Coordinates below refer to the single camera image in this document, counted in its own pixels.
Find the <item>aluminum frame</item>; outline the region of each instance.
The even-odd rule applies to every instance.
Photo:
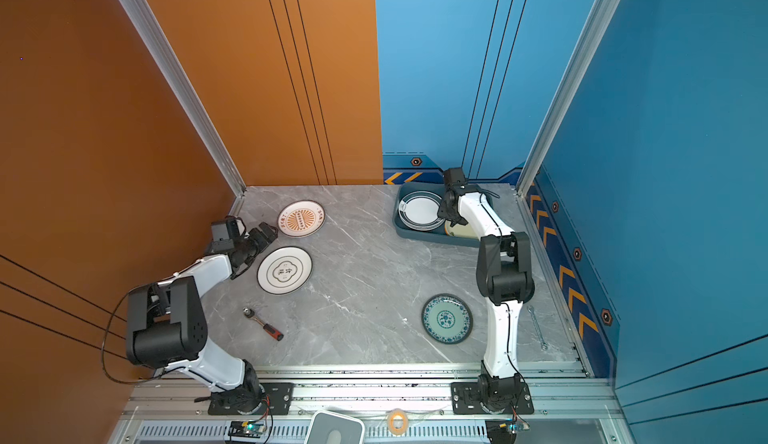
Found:
[[[623,413],[608,380],[571,377],[538,377],[527,372],[526,382],[536,406],[536,412],[526,420],[620,419]],[[474,382],[472,378],[386,378],[328,379],[308,375],[304,378],[273,374],[264,382],[295,384],[293,402],[288,416],[275,420],[310,419],[321,409],[344,412],[361,419],[378,419],[399,408],[424,419],[461,420],[485,419],[485,415],[456,416],[452,414],[450,383]],[[122,420],[222,420],[233,416],[208,416],[208,403],[195,402],[207,396],[208,389],[184,376],[166,376],[160,380],[139,384],[124,407]]]
[[[601,419],[600,427],[608,444],[634,444],[626,419]]]
[[[538,168],[544,161],[549,147],[552,145],[554,135],[558,132],[560,124],[571,106],[571,101],[576,95],[584,74],[592,61],[594,53],[597,51],[600,41],[603,39],[605,30],[608,28],[610,19],[613,18],[620,0],[595,0],[592,9],[589,12],[584,28],[578,38],[574,52],[568,66],[565,67],[563,78],[560,81],[557,91],[554,93],[552,103],[549,106],[547,115],[544,117],[542,127],[539,129],[536,139],[533,142],[531,152],[518,179],[518,195],[524,197],[528,193],[528,188],[533,183],[533,179],[538,172]]]
[[[165,80],[184,108],[184,112],[187,113],[187,117],[192,122],[197,134],[200,135],[206,149],[219,167],[226,183],[229,184],[236,197],[242,196],[246,188],[245,181],[237,170],[232,156],[221,140],[221,136],[216,131],[216,127],[208,116],[208,112],[200,101],[187,73],[184,72],[174,49],[170,46],[158,19],[152,13],[149,3],[147,0],[119,1],[139,36],[141,36],[141,40],[144,41],[144,45],[152,54],[160,72],[163,73]]]
[[[538,237],[536,222],[533,221],[533,216],[531,215],[531,211],[528,209],[528,205],[526,204],[524,197],[518,196],[517,204],[520,208],[520,214],[523,215],[523,220],[525,222],[525,232],[529,236],[532,236],[531,248],[533,250],[533,254],[536,256],[539,265],[542,267],[544,280],[549,286],[549,292],[552,294],[554,306],[558,310],[558,315],[560,315],[560,321],[562,322],[563,328],[565,329],[565,334],[568,337],[568,340],[570,340],[571,343],[573,343],[576,347],[576,352],[578,353],[579,359],[584,364],[587,377],[593,376],[594,371],[592,370],[592,365],[590,364],[589,358],[587,357],[587,351],[584,348],[584,343],[581,342],[581,337],[579,337],[578,331],[576,330],[576,325],[574,324],[573,319],[571,319],[571,311],[568,309],[568,305],[565,303],[565,299],[561,298],[562,289],[560,289],[558,277],[554,275],[552,265],[549,263],[547,250],[544,248],[544,243],[542,240]]]

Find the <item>yellow chevron pattern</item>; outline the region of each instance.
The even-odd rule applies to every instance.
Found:
[[[417,173],[413,174],[413,175],[412,175],[412,176],[410,176],[408,179],[406,179],[406,182],[410,182],[410,181],[412,181],[412,180],[416,179],[418,176],[422,175],[423,173],[424,173],[424,172],[417,172]]]
[[[558,233],[554,231],[551,227],[544,226],[544,248],[547,248],[547,235],[552,234],[553,236],[557,236]]]
[[[537,195],[531,196],[531,213],[533,213],[533,201],[535,201],[535,200],[541,201],[542,198],[537,196]]]
[[[579,334],[579,337],[581,337],[581,340],[584,340],[584,324],[589,325],[592,329],[594,329],[594,332],[600,334],[600,331],[598,330],[598,325],[592,322],[592,320],[588,318],[586,315],[579,313],[578,334]]]
[[[389,177],[389,179],[385,180],[384,183],[388,183],[390,186],[393,186],[395,185],[395,179],[397,179],[401,175],[402,175],[402,172],[395,172],[392,174],[391,177]]]
[[[547,214],[543,210],[537,210],[536,211],[536,229],[540,229],[542,227],[542,217],[549,217],[549,214]]]
[[[534,202],[536,202],[536,201],[541,202],[542,198],[540,196],[537,196],[537,195],[531,195],[531,215],[533,215],[533,213],[534,213],[533,205],[534,205]],[[537,210],[536,211],[536,228],[537,229],[540,229],[542,227],[542,217],[549,218],[549,214],[545,210]],[[545,249],[547,247],[547,236],[549,236],[549,235],[557,236],[558,233],[557,233],[557,231],[555,231],[551,227],[544,226],[544,235],[543,235],[542,241],[544,243],[544,248]],[[565,276],[570,276],[571,278],[576,279],[576,275],[574,274],[574,271],[570,270],[566,266],[560,266],[560,276],[559,276],[558,281],[560,283],[560,288],[561,289],[563,288],[563,278]],[[587,298],[584,297],[584,295],[582,293],[578,292],[576,289],[574,289],[572,287],[569,287],[568,288],[568,308],[571,310],[571,315],[573,315],[573,310],[574,310],[574,299],[578,299],[578,300],[580,300],[584,304],[587,303]],[[594,332],[600,334],[600,330],[598,329],[598,325],[595,324],[592,319],[590,319],[589,317],[587,317],[586,315],[584,315],[582,313],[578,313],[578,334],[579,334],[579,337],[581,338],[581,340],[584,340],[584,327],[585,326],[590,327]]]
[[[571,312],[574,312],[574,297],[576,299],[581,300],[583,303],[587,303],[587,300],[584,298],[581,293],[576,292],[573,287],[571,289],[568,289],[568,308],[571,310]]]
[[[574,279],[576,279],[576,276],[574,276],[574,271],[570,270],[566,266],[560,266],[560,288],[563,288],[563,276],[571,276]]]

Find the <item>tape roll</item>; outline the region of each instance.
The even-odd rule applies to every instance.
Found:
[[[400,418],[402,420],[401,427],[395,427],[395,419]],[[400,409],[395,409],[389,412],[387,417],[387,427],[389,431],[395,436],[402,436],[408,430],[408,416]]]

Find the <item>gray marble surface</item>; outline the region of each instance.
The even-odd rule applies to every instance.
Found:
[[[501,196],[494,207],[510,226],[523,229],[522,216],[506,184],[485,184]],[[398,186],[249,187],[240,217],[251,228],[275,225],[280,211],[301,199],[321,203],[326,221],[311,236],[281,234],[254,266],[236,280],[203,296],[210,337],[227,352],[256,366],[478,362],[488,334],[485,300],[475,284],[477,249],[399,237],[392,225]],[[312,275],[287,295],[264,292],[256,281],[261,260],[280,247],[301,247],[312,257]],[[548,349],[542,350],[530,314],[524,309],[518,332],[518,360],[573,361],[552,295],[533,259],[535,307]],[[458,344],[442,344],[422,327],[424,303],[452,293],[470,307],[474,328]],[[277,342],[243,307],[279,329]]]

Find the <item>blue tray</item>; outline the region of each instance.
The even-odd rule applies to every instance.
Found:
[[[395,211],[392,213],[392,224],[395,226],[397,235],[404,239],[425,240],[427,242],[437,242],[439,244],[447,244],[449,246],[464,246],[464,247],[480,247],[480,241],[477,239],[467,239],[466,237],[454,237],[446,234],[446,227],[440,226],[434,230],[423,232],[421,230],[414,230],[405,225],[400,219],[398,213],[398,204],[406,195],[418,190],[426,190],[432,192],[440,197],[446,193],[446,187],[441,183],[421,183],[421,182],[406,182],[400,186],[397,192],[397,199],[395,200]],[[493,207],[492,198],[486,195],[488,204]]]

